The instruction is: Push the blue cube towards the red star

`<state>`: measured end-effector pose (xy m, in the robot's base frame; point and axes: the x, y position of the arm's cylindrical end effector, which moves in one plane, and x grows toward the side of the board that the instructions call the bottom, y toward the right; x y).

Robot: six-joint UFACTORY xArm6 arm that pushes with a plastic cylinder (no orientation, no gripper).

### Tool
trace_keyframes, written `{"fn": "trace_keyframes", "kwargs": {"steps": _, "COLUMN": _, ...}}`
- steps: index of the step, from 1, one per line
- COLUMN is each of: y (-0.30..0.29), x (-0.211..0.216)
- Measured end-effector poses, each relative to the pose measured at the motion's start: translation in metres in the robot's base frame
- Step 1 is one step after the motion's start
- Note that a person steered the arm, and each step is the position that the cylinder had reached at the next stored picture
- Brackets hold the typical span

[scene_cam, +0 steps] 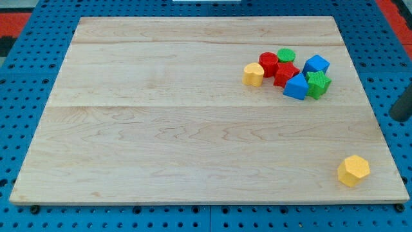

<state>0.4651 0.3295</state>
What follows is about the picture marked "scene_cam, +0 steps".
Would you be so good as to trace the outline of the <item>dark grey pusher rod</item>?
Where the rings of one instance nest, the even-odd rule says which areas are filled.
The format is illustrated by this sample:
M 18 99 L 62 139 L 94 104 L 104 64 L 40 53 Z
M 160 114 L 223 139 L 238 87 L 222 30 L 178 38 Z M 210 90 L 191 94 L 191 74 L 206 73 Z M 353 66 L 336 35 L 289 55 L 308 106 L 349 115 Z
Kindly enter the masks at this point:
M 389 111 L 389 116 L 398 122 L 405 122 L 411 117 L 411 84 L 395 101 Z

